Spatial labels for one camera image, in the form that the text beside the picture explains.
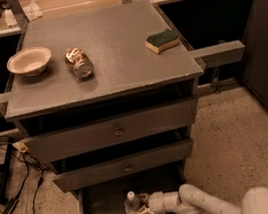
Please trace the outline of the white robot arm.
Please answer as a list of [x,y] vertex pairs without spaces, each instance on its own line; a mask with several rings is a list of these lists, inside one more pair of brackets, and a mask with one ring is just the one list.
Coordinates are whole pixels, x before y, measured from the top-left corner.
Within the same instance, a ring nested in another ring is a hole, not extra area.
[[268,214],[268,188],[255,187],[243,196],[242,205],[226,202],[191,185],[182,184],[176,192],[127,193],[126,214]]

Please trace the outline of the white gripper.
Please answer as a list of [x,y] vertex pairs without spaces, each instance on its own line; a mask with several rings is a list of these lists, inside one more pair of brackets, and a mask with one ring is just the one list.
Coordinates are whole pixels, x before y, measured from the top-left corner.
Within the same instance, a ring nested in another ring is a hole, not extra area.
[[157,191],[152,194],[138,194],[141,207],[138,211],[129,212],[128,214],[166,214],[175,212],[181,205],[179,192],[161,192]]

